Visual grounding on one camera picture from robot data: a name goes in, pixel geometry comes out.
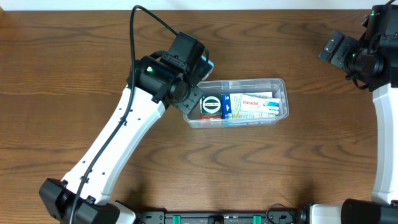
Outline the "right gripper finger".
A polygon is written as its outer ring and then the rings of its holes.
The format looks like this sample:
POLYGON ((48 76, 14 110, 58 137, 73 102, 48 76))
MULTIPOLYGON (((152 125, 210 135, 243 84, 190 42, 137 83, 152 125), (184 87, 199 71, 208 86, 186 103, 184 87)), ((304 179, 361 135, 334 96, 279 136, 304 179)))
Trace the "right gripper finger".
POLYGON ((331 37, 329 38, 328 42, 325 44, 323 50, 320 52, 318 58, 323 62, 330 61, 332 56, 336 53, 336 51, 340 47, 344 37, 345 36, 341 32, 334 31, 334 33, 332 33, 331 37))
POLYGON ((348 70, 348 58, 352 57, 352 52, 357 47, 358 41, 344 34, 333 34, 331 41, 333 50, 330 63, 339 69, 348 70))

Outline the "red Panadol ActiFast box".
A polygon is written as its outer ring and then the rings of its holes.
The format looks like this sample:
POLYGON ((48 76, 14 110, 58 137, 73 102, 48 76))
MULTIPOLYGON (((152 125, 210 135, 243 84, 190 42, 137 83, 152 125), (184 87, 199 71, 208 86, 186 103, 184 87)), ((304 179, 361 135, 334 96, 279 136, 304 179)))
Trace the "red Panadol ActiFast box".
POLYGON ((221 118, 222 118, 221 113, 215 113, 215 114, 201 113, 200 114, 200 119, 221 119, 221 118))

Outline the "green box round label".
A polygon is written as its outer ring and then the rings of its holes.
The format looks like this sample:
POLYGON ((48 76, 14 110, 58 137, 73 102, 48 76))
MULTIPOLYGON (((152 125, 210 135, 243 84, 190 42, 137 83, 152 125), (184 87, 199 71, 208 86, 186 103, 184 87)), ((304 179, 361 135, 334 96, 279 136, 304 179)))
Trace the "green box round label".
POLYGON ((220 95, 204 96, 200 101, 201 113, 205 114, 222 114, 222 103, 220 95))

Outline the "blue white medicine box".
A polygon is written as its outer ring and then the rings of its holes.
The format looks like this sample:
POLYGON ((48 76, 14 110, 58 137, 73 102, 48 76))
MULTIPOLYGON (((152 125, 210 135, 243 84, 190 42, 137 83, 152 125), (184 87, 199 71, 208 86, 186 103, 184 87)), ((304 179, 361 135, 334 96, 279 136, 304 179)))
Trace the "blue white medicine box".
POLYGON ((277 115, 253 111, 241 111, 241 97, 249 95, 258 98, 274 98, 271 92, 259 93, 228 93, 222 94, 222 118, 223 119, 254 119, 254 118, 269 118, 277 115))

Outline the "white Panadol box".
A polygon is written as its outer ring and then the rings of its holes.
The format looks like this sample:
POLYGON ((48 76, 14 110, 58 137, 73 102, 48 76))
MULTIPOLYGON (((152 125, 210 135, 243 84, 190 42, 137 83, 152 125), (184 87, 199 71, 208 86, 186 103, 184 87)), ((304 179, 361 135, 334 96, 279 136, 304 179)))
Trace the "white Panadol box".
POLYGON ((278 98, 258 98, 243 95, 241 97, 240 109, 241 111, 253 111, 278 115, 279 103, 280 100, 278 98))

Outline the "clear plastic container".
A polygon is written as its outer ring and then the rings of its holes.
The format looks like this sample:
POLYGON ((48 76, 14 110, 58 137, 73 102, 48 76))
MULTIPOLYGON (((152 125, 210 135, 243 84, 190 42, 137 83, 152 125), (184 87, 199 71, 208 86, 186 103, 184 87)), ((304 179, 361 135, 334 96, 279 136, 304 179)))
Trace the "clear plastic container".
POLYGON ((259 93, 271 92, 274 98, 279 98, 279 114, 276 117, 252 119, 200 119, 200 103, 184 120, 191 128, 227 128, 235 126, 259 126, 275 124, 289 115, 289 104, 285 83, 280 78, 263 78, 248 80, 217 80, 199 83, 204 96, 228 93, 259 93))

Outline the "dark syrup bottle white cap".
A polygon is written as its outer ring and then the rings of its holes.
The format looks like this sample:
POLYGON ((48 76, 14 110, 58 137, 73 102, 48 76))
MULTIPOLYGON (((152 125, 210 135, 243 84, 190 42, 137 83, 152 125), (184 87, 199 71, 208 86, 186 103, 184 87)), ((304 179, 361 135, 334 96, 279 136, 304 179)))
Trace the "dark syrup bottle white cap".
POLYGON ((201 56, 201 59, 197 63, 195 68, 195 75, 199 78, 199 81, 205 81, 214 69, 214 63, 211 60, 207 60, 205 56, 201 56))

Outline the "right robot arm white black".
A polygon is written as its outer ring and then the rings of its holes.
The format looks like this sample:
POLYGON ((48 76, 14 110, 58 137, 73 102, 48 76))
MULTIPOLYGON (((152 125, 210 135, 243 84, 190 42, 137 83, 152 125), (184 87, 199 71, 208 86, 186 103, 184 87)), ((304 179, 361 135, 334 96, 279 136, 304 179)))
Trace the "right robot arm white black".
MULTIPOLYGON (((346 78, 360 79, 357 63, 375 68, 364 84, 373 94, 377 115, 377 172, 371 201, 345 200, 340 205, 313 204, 297 212, 294 223, 396 223, 397 222, 397 87, 389 81, 396 75, 389 64, 351 37, 335 32, 320 58, 340 64, 346 78)), ((337 159, 323 154, 321 137, 327 134, 327 121, 347 112, 339 104, 324 103, 316 108, 305 100, 300 106, 300 126, 270 129, 289 115, 285 82, 280 78, 204 81, 200 104, 186 119, 193 128, 208 131, 200 139, 199 150, 222 145, 213 154, 192 161, 196 169, 228 173, 235 196, 242 196, 247 183, 263 186, 266 195, 275 195, 271 183, 293 186, 313 172, 327 179, 326 168, 336 166, 335 174, 354 172, 363 163, 356 154, 345 151, 337 159)))

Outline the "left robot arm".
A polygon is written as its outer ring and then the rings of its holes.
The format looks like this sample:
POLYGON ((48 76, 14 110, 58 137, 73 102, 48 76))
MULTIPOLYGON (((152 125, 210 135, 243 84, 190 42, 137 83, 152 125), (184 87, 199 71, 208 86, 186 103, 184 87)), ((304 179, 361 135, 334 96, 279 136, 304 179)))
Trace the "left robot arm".
POLYGON ((49 215, 60 223, 134 223, 136 213, 111 202, 114 186, 134 150, 169 106, 189 114, 213 70, 205 57, 193 63, 156 52, 134 62, 117 108, 86 154, 61 180, 39 190, 49 215))

